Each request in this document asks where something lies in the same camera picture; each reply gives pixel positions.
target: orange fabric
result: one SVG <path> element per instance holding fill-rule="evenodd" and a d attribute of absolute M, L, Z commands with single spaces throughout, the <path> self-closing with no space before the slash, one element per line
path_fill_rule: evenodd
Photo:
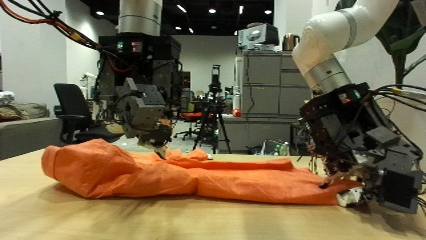
<path fill-rule="evenodd" d="M 308 169 L 295 168 L 287 158 L 243 163 L 207 159 L 207 153 L 196 149 L 187 156 L 169 150 L 167 160 L 161 160 L 155 153 L 129 153 L 99 139 L 63 148 L 50 146 L 42 165 L 47 176 L 88 198 L 192 194 L 330 205 L 337 204 L 337 192 L 360 186 L 342 180 L 321 189 L 322 178 Z"/>

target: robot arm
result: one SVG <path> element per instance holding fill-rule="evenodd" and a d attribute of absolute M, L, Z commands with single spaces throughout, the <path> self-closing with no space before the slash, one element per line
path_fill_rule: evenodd
<path fill-rule="evenodd" d="M 424 172 L 413 166 L 422 152 L 386 118 L 368 84 L 350 82 L 333 55 L 373 38 L 397 4 L 398 0 L 358 0 L 353 8 L 313 17 L 293 57 L 308 85 L 321 94 L 303 106 L 301 116 L 316 153 L 326 157 L 329 179 L 357 172 L 364 187 L 349 192 L 357 195 L 352 199 L 376 199 L 396 211 L 416 213 Z M 346 197 L 338 199 L 346 205 Z"/>
<path fill-rule="evenodd" d="M 171 141 L 169 106 L 179 97 L 180 43 L 160 36 L 163 0 L 121 0 L 119 33 L 100 44 L 119 58 L 102 55 L 98 97 L 108 118 L 123 124 L 125 136 L 165 156 Z"/>
<path fill-rule="evenodd" d="M 353 8 L 309 20 L 293 58 L 315 91 L 328 93 L 350 83 L 333 53 L 374 37 L 397 4 L 398 0 L 358 0 Z"/>

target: sofa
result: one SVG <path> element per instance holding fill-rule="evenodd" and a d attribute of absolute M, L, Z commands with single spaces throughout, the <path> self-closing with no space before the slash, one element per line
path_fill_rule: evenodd
<path fill-rule="evenodd" d="M 44 104 L 14 103 L 0 106 L 0 160 L 62 146 L 62 121 L 50 117 Z"/>

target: black office chair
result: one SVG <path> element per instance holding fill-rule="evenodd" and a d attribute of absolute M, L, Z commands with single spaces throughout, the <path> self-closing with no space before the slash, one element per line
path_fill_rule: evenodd
<path fill-rule="evenodd" d="M 83 92 L 78 85 L 56 83 L 54 85 L 60 102 L 58 118 L 63 119 L 60 140 L 66 144 L 76 144 L 94 139 L 115 142 L 123 133 L 112 133 L 106 126 L 96 125 Z"/>

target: tripod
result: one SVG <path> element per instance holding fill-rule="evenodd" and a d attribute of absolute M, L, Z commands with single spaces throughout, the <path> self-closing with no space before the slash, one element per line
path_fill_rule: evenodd
<path fill-rule="evenodd" d="M 212 149 L 213 154 L 216 154 L 216 149 L 219 146 L 219 141 L 225 141 L 227 147 L 228 147 L 228 153 L 231 154 L 231 147 L 229 147 L 229 138 L 227 134 L 225 124 L 224 124 L 224 102 L 219 101 L 217 99 L 217 93 L 223 91 L 221 89 L 221 83 L 219 81 L 219 71 L 220 71 L 220 65 L 213 65 L 213 80 L 212 84 L 209 85 L 209 92 L 212 93 L 212 100 L 207 100 L 204 102 L 203 106 L 203 116 L 201 116 L 201 127 L 200 132 L 195 141 L 195 147 L 196 149 L 199 142 L 205 140 L 205 137 L 211 137 L 212 142 Z M 219 136 L 216 135 L 216 132 L 219 131 L 219 125 L 221 126 L 221 130 L 224 133 L 224 140 L 219 140 Z"/>

